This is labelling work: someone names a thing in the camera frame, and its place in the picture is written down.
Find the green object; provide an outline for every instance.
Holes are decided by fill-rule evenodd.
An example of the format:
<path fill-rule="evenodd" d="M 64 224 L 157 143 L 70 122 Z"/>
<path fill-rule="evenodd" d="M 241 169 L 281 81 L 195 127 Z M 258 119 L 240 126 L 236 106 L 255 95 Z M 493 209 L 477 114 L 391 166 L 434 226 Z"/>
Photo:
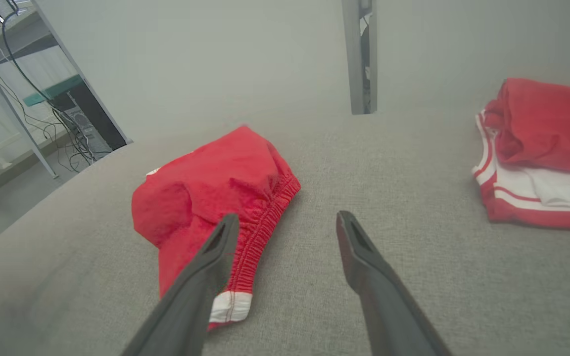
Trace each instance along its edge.
<path fill-rule="evenodd" d="M 47 97 L 49 97 L 50 99 L 57 97 L 58 95 L 70 90 L 71 88 L 74 88 L 75 86 L 79 85 L 80 83 L 83 83 L 83 79 L 81 78 L 81 75 L 74 75 L 71 78 L 65 79 L 64 81 L 62 81 L 61 83 L 57 83 L 54 84 L 53 86 L 47 88 L 46 90 L 43 90 L 43 94 Z M 36 105 L 38 103 L 42 103 L 45 101 L 45 97 L 43 97 L 41 94 L 39 94 L 38 92 L 35 92 L 34 94 L 30 95 L 29 97 L 25 97 L 23 99 L 23 103 L 25 103 L 25 106 L 30 107 L 32 105 Z"/>

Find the gray fabric surface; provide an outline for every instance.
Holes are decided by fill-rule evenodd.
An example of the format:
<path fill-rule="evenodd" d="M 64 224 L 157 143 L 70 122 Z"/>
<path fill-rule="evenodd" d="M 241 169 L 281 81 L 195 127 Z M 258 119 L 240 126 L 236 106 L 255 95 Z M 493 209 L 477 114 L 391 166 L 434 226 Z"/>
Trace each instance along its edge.
<path fill-rule="evenodd" d="M 204 355 L 368 355 L 342 275 L 351 210 L 457 355 L 570 355 L 570 231 L 492 224 L 470 168 L 475 108 L 249 122 L 302 189 L 255 279 L 247 320 Z M 147 172 L 232 128 L 136 142 L 0 235 L 0 355 L 119 355 L 158 300 L 156 248 L 133 231 Z"/>

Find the red and white garment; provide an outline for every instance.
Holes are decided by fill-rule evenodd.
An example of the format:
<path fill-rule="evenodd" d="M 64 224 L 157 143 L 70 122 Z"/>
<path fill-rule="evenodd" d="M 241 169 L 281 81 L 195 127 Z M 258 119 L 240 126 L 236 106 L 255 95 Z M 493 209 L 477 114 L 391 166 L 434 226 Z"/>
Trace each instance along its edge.
<path fill-rule="evenodd" d="M 489 220 L 570 228 L 570 173 L 499 162 L 495 146 L 499 131 L 485 125 L 484 111 L 476 116 L 476 124 L 483 155 L 473 174 Z"/>

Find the crumpled red cloth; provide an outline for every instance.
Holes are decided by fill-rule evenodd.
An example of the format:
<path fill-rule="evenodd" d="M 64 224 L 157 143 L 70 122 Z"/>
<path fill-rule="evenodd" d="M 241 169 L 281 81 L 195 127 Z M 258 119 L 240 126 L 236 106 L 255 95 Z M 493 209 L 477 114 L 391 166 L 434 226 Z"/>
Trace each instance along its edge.
<path fill-rule="evenodd" d="M 570 172 L 570 87 L 509 78 L 485 111 L 500 162 Z"/>
<path fill-rule="evenodd" d="M 239 237 L 233 268 L 210 321 L 243 320 L 263 249 L 299 189 L 274 146 L 245 127 L 147 175 L 131 208 L 135 230 L 160 249 L 160 297 L 217 223 L 235 213 Z"/>

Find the gray floor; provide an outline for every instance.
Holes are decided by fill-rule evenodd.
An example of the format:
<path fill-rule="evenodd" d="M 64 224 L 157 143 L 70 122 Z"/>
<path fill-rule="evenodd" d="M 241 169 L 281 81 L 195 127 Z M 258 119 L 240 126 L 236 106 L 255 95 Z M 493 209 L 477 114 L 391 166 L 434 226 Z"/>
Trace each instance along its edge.
<path fill-rule="evenodd" d="M 73 158 L 72 164 L 81 171 L 87 164 L 82 159 L 77 160 L 79 157 Z M 63 150 L 60 153 L 60 160 L 69 168 Z M 56 152 L 48 156 L 47 161 L 59 175 L 58 178 L 52 178 L 41 164 L 35 164 L 0 188 L 0 233 L 77 174 L 58 164 Z"/>

